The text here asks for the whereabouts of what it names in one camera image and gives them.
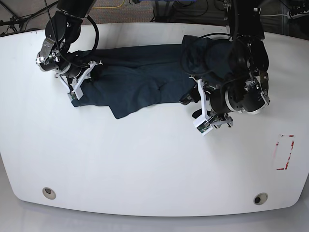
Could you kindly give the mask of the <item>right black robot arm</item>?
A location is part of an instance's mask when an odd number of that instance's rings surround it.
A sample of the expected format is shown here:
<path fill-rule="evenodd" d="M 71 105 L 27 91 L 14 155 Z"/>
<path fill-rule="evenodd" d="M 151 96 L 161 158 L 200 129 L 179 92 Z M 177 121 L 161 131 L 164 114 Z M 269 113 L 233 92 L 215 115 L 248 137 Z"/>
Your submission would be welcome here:
<path fill-rule="evenodd" d="M 36 64 L 44 71 L 54 71 L 55 78 L 65 85 L 68 96 L 80 99 L 84 93 L 81 85 L 91 78 L 91 72 L 102 61 L 91 60 L 98 47 L 99 30 L 94 20 L 89 16 L 94 0 L 60 0 L 57 11 L 45 28 L 45 40 L 36 57 Z M 83 19 L 87 19 L 95 30 L 93 48 L 88 52 L 71 53 L 69 48 L 77 41 L 81 33 Z"/>

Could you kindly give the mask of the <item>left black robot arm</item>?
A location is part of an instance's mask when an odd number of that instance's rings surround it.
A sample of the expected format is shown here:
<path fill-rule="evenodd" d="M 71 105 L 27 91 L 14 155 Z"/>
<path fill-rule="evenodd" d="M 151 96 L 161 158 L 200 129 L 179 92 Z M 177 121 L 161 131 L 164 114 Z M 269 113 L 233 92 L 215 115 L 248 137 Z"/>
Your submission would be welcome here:
<path fill-rule="evenodd" d="M 226 33 L 183 38 L 180 66 L 196 84 L 180 102 L 201 104 L 193 118 L 203 135 L 224 124 L 232 127 L 232 112 L 255 115 L 270 104 L 261 5 L 225 0 Z"/>

